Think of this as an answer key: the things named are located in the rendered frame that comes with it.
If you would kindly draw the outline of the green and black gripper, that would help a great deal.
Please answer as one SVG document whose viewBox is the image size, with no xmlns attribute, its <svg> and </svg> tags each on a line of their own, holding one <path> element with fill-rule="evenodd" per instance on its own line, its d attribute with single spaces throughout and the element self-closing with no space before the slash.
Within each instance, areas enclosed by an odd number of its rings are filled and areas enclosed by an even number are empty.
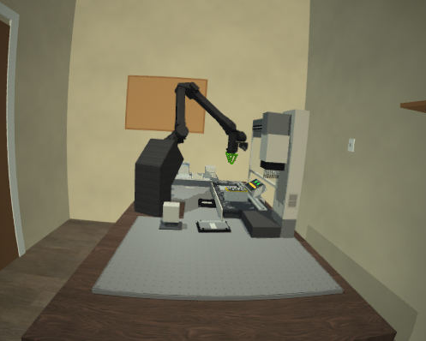
<svg viewBox="0 0 426 341">
<path fill-rule="evenodd" d="M 233 163 L 234 163 L 234 161 L 236 160 L 236 158 L 237 158 L 237 155 L 238 154 L 235 154 L 235 153 L 237 153 L 237 150 L 234 150 L 234 149 L 232 149 L 232 146 L 233 146 L 233 141 L 228 141 L 228 147 L 226 148 L 226 152 L 225 152 L 225 155 L 226 155 L 226 157 L 227 157 L 227 160 L 228 160 L 228 163 L 231 163 L 231 165 L 233 165 Z M 228 155 L 227 155 L 228 154 Z M 231 157 L 230 157 L 231 156 Z M 233 156 L 235 156 L 235 158 L 233 159 L 233 161 L 231 162 L 231 160 L 232 160 L 232 158 L 233 158 Z M 229 157 L 229 158 L 228 158 Z"/>
</svg>

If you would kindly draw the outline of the yellow tip rack with grey top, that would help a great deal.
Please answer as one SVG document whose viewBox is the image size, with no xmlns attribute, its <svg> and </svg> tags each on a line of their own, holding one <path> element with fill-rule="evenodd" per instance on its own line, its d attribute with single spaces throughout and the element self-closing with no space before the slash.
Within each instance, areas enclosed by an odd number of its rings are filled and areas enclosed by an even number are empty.
<svg viewBox="0 0 426 341">
<path fill-rule="evenodd" d="M 228 201 L 248 201 L 248 191 L 245 188 L 226 187 L 224 198 Z"/>
</svg>

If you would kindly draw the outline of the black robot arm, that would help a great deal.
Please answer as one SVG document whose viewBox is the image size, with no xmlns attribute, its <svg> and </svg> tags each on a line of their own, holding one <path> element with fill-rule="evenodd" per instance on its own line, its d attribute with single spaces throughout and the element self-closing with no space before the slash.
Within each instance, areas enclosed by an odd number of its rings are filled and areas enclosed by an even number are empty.
<svg viewBox="0 0 426 341">
<path fill-rule="evenodd" d="M 164 140 L 175 140 L 177 144 L 184 143 L 189 129 L 186 127 L 185 122 L 185 95 L 189 99 L 195 100 L 202 108 L 204 108 L 223 128 L 228 141 L 233 141 L 232 149 L 238 149 L 240 147 L 244 151 L 248 149 L 247 135 L 243 131 L 237 130 L 236 124 L 222 114 L 208 99 L 206 99 L 201 92 L 199 87 L 194 82 L 178 83 L 175 89 L 176 93 L 176 119 L 175 119 L 175 130 L 172 131 Z M 192 94 L 192 95 L 191 95 Z M 238 132 L 239 134 L 234 134 Z M 231 133 L 231 134 L 229 134 Z M 241 141 L 241 142 L 234 142 Z M 238 143 L 240 143 L 238 145 Z"/>
</svg>

